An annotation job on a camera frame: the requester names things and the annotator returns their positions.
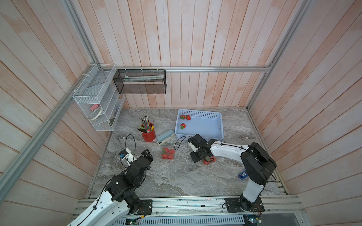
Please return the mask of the light blue perforated plastic basket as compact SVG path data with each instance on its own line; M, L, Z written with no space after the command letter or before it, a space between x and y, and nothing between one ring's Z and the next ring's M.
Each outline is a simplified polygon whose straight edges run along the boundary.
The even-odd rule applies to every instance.
M191 120L186 118L182 120L181 115L190 115ZM181 124L186 125L185 129L181 129ZM218 112L179 109L175 131L177 139L183 136L194 136L199 134L205 140L216 139L222 141L224 139L222 114Z

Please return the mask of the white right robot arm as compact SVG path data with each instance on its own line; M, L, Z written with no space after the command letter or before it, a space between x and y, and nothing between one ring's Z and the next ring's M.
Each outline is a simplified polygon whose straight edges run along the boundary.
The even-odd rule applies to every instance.
M253 142L250 145L232 145L210 139L206 141L199 134L188 139L192 149L190 156L193 162L201 160L211 162L215 157L235 160L244 165L249 182L239 198L240 207L244 211L250 209L259 200L269 178L277 168L276 162L261 145Z

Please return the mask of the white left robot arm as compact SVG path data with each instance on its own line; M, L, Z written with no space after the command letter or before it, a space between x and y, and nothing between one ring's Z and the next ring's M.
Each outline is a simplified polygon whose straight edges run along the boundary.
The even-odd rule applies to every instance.
M144 182L154 158L148 149L138 158L125 152L122 150L120 154L130 160L130 166L105 184L100 196L70 223L71 226L110 226L128 214L137 220L151 214L152 200L141 200L135 190Z

